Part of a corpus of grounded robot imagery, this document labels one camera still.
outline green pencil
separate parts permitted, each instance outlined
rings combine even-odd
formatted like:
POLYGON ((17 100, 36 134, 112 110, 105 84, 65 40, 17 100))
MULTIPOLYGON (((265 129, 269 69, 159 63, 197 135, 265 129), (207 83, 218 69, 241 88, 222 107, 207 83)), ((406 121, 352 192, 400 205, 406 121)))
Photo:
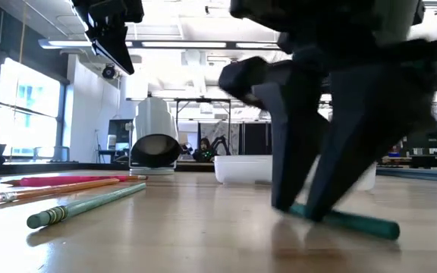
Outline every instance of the green pencil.
MULTIPOLYGON (((304 218, 305 211, 305 205, 299 203, 293 204, 289 210, 292 215, 301 218, 304 218)), ((399 224, 394 221, 355 215, 353 213, 336 212, 334 210, 325 215, 322 221, 326 224, 364 232, 387 240, 397 240, 401 233, 399 224)))
POLYGON ((75 201, 65 206, 56 206, 28 217, 27 226, 29 228, 39 228, 46 225, 56 224, 65 219, 72 218, 75 215, 79 215, 80 213, 88 212, 91 209, 95 209, 144 189, 146 189, 146 184, 142 183, 122 190, 116 190, 112 193, 102 194, 88 200, 75 201))

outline white plastic bin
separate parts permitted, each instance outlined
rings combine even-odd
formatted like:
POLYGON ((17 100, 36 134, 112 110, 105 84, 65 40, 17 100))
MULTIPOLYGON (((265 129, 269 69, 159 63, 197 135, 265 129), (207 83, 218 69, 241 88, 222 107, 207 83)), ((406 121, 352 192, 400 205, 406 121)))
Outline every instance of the white plastic bin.
POLYGON ((271 183, 271 155, 217 155, 215 177, 220 183, 271 183))
MULTIPOLYGON (((313 163, 306 179, 306 187, 310 187, 319 157, 313 163)), ((219 155, 215 157, 215 177, 218 182, 254 184, 271 183, 271 155, 219 155)), ((355 190, 371 190, 376 183, 376 163, 370 166, 355 184, 355 190)))

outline wooden table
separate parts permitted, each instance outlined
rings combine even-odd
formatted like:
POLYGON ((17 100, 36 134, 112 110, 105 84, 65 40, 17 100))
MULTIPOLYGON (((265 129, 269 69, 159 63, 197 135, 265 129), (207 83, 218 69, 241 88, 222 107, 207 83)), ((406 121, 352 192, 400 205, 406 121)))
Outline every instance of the wooden table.
POLYGON ((398 221, 397 243, 283 217, 267 186, 224 186, 207 173, 148 185, 37 231, 28 215, 120 186, 0 205, 0 272, 437 272, 437 182, 377 177, 371 193, 341 204, 398 221))
POLYGON ((384 156, 379 162, 379 166, 382 167, 397 167, 397 168, 409 168, 411 163, 410 157, 391 157, 384 156))

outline window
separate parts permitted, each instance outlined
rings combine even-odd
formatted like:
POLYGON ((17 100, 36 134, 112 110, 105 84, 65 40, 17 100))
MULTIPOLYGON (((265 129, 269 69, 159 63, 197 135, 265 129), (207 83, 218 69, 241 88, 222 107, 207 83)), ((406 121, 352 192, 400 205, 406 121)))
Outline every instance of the window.
POLYGON ((61 84, 7 58, 0 78, 0 143, 3 155, 33 155, 57 140, 61 84))

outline white pipe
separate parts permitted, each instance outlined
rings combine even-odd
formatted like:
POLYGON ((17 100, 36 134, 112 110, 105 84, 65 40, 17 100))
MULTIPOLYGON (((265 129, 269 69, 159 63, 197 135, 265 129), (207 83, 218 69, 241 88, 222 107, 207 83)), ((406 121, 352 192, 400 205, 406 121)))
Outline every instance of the white pipe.
POLYGON ((180 37, 181 37, 182 40, 185 40, 185 34, 184 34, 184 31, 183 31, 183 24, 181 23, 180 17, 177 16, 176 20, 177 20, 177 24, 176 25, 178 27, 178 32, 180 33, 180 37))
POLYGON ((39 16, 41 16, 43 19, 45 19, 49 24, 51 24, 56 30, 58 30, 61 34, 65 35, 65 37, 68 37, 68 34, 66 34, 63 30, 61 30, 59 27, 57 27, 53 22, 51 22, 47 17, 45 17, 43 14, 41 14, 39 11, 37 11, 32 5, 28 4, 25 0, 21 0, 24 5, 28 5, 28 8, 31 8, 33 11, 35 11, 39 16))

